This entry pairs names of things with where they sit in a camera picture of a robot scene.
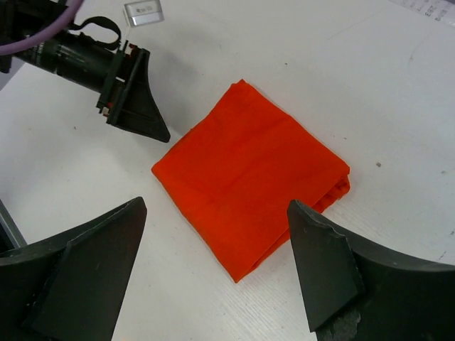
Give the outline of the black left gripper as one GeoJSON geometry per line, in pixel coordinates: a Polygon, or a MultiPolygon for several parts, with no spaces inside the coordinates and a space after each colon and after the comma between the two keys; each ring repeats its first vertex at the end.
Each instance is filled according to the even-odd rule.
{"type": "MultiPolygon", "coordinates": [[[[68,8],[66,1],[2,1],[1,44],[30,38],[68,8]]],[[[94,90],[109,125],[167,143],[171,135],[149,86],[150,52],[121,39],[119,26],[107,17],[70,22],[45,42],[1,56],[1,72],[10,72],[18,58],[94,90]]]]}

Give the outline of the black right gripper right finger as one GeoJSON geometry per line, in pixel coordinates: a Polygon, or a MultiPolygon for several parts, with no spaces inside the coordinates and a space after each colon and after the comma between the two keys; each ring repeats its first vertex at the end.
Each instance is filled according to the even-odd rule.
{"type": "Polygon", "coordinates": [[[453,340],[454,267],[394,251],[294,200],[291,247],[318,340],[453,340]]]}

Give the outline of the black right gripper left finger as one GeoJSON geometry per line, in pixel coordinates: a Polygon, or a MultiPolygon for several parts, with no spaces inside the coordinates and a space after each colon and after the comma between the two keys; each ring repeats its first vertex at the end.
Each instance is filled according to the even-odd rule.
{"type": "Polygon", "coordinates": [[[1,208],[1,339],[111,340],[146,221],[136,197],[27,244],[1,208]]]}

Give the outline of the orange t shirt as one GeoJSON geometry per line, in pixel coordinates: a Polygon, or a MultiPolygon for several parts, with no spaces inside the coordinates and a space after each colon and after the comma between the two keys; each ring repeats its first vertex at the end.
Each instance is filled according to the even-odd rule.
{"type": "Polygon", "coordinates": [[[350,190],[349,165],[244,80],[151,171],[234,282],[289,239],[292,200],[323,212],[350,190]]]}

